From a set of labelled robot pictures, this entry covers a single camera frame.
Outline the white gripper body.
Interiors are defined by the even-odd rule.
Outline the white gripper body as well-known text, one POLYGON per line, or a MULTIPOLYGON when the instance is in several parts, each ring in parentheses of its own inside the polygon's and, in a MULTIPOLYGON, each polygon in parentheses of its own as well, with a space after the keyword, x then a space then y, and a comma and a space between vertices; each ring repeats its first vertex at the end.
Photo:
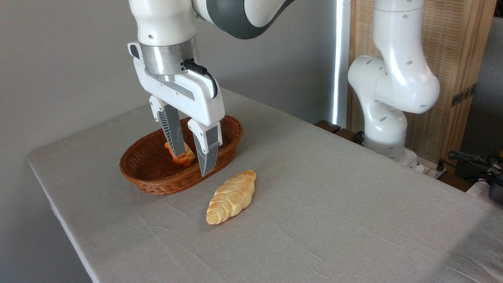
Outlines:
POLYGON ((164 82, 147 72, 140 43, 128 43, 128 49, 134 57, 133 63, 140 84, 147 92, 207 127, 224 118, 222 96, 218 94, 216 98, 212 97, 213 82, 207 76, 186 70, 180 75, 174 75, 172 82, 164 82))

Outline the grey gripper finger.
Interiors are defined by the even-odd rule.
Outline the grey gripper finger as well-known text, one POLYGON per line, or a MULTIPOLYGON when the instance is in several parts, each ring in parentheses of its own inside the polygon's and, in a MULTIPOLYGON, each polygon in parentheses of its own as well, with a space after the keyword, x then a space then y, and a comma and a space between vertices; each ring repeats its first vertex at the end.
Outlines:
POLYGON ((160 123, 174 156, 186 152, 178 110, 156 96, 149 98, 153 118, 160 123))
POLYGON ((216 166, 218 148, 223 144, 221 125, 217 122, 207 127, 195 119, 190 119, 187 125, 193 133, 200 171, 204 177, 216 166))

